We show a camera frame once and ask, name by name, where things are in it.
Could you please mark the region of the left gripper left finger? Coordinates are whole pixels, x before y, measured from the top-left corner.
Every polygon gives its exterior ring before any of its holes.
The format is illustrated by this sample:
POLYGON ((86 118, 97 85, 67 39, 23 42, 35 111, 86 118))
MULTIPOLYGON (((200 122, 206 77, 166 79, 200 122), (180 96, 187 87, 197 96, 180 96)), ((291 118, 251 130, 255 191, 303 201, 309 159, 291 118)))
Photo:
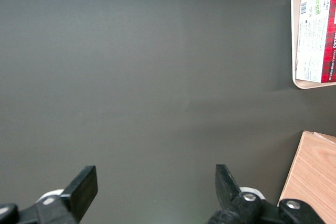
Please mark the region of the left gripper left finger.
POLYGON ((62 190, 42 195, 19 212, 20 223, 79 223, 98 192, 95 166, 86 166, 62 190))

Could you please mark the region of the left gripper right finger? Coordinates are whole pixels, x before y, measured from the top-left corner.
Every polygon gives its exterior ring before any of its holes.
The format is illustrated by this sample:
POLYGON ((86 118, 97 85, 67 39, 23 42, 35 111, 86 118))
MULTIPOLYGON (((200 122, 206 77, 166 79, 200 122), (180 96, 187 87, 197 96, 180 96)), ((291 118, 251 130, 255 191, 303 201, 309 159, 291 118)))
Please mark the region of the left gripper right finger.
POLYGON ((241 191, 226 165, 216 165, 215 188, 221 210, 208 223, 256 223, 262 209, 260 197, 241 191))

